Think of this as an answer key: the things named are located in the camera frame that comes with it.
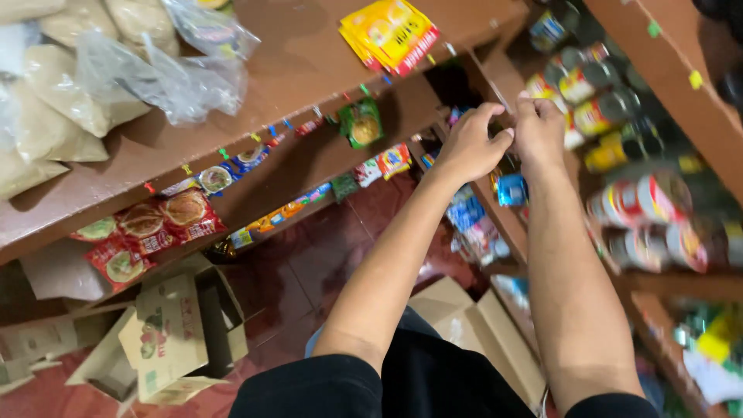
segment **person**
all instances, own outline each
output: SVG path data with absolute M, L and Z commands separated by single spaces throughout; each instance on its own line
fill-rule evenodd
M 557 410 L 567 418 L 657 416 L 643 397 L 629 325 L 565 168 L 564 117 L 551 101 L 523 92 L 516 107 L 515 131 L 492 139 L 487 125 L 503 105 L 485 103 L 460 119 L 343 287 L 311 357 L 246 380 L 231 418 L 533 417 L 483 355 L 437 338 L 406 308 L 452 196 L 487 175 L 514 143 L 530 193 L 532 317 Z

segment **pushpin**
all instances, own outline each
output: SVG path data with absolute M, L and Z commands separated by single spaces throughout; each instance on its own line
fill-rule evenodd
M 448 42 L 444 42 L 444 45 L 449 50 L 449 53 L 452 54 L 452 57 L 456 57 L 457 56 L 457 51 L 454 49 L 454 45 L 452 45 L 452 44 L 450 44 Z
M 701 88 L 701 85 L 704 84 L 704 79 L 701 78 L 699 71 L 694 70 L 689 74 L 689 83 L 691 83 L 692 89 L 699 90 Z
M 657 38 L 661 32 L 661 26 L 655 20 L 651 21 L 650 25 L 648 25 L 648 33 L 650 34 L 650 37 Z

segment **black shirt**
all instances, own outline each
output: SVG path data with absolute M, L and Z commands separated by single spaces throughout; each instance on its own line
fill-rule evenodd
M 243 382 L 230 418 L 533 417 L 482 354 L 398 329 L 382 378 L 360 358 L 306 358 Z M 657 418 L 639 396 L 607 393 L 575 405 L 566 418 Z

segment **forearm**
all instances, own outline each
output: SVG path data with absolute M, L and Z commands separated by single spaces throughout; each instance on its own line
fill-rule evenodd
M 552 173 L 529 186 L 529 295 L 558 409 L 565 414 L 600 393 L 642 396 L 624 310 L 567 174 Z
M 343 287 L 313 356 L 346 353 L 381 373 L 438 223 L 459 186 L 443 170 L 424 176 Z

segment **hand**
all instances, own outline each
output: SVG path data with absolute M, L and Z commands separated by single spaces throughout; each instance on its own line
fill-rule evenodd
M 516 99 L 516 151 L 527 183 L 565 171 L 565 116 L 552 100 Z
M 468 110 L 454 125 L 433 167 L 446 172 L 459 185 L 487 175 L 513 143 L 513 129 L 503 130 L 493 139 L 487 136 L 490 118 L 504 111 L 505 107 L 497 103 L 483 103 Z

